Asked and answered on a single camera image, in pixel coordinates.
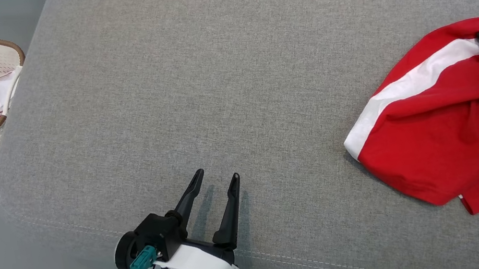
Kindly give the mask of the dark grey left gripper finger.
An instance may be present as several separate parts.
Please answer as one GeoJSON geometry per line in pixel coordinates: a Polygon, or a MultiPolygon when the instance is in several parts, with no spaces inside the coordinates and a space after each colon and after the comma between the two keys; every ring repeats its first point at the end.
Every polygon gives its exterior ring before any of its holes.
{"type": "Polygon", "coordinates": [[[200,193],[204,172],[205,171],[202,168],[196,171],[188,187],[184,191],[179,203],[176,205],[174,210],[169,210],[168,213],[166,213],[167,217],[174,217],[176,220],[178,220],[180,235],[188,234],[187,225],[190,220],[192,207],[195,202],[194,200],[200,193]]]}
{"type": "Polygon", "coordinates": [[[233,250],[237,248],[240,205],[240,175],[232,176],[228,191],[227,205],[221,220],[221,226],[213,235],[213,243],[218,247],[233,250]]]}

